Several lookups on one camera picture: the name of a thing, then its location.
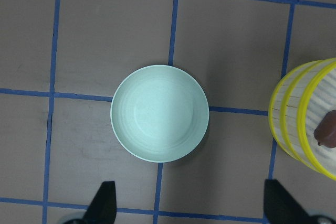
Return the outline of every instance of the bowl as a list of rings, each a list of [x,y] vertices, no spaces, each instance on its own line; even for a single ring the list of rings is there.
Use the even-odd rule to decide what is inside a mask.
[[[170,162],[190,153],[202,140],[209,106],[197,81],[166,65],[141,68],[117,88],[111,124],[120,144],[150,162]]]

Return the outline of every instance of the yellow cylindrical container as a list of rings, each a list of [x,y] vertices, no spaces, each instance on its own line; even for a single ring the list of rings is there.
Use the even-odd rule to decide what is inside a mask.
[[[336,58],[309,62],[276,86],[268,116],[278,145],[291,157],[336,180],[336,148],[317,145],[314,130],[336,109]]]

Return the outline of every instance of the brown object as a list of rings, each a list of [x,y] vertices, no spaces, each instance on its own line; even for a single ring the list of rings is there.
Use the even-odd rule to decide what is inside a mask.
[[[336,147],[336,110],[329,111],[314,131],[318,145]]]

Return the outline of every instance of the floor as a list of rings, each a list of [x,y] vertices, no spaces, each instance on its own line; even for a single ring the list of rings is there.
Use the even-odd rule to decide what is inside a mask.
[[[0,0],[0,220],[62,224],[115,180],[116,224],[267,223],[266,178],[336,216],[336,182],[272,141],[284,74],[335,57],[336,0]],[[148,65],[191,74],[208,131],[178,161],[129,154],[110,124],[119,83]]]

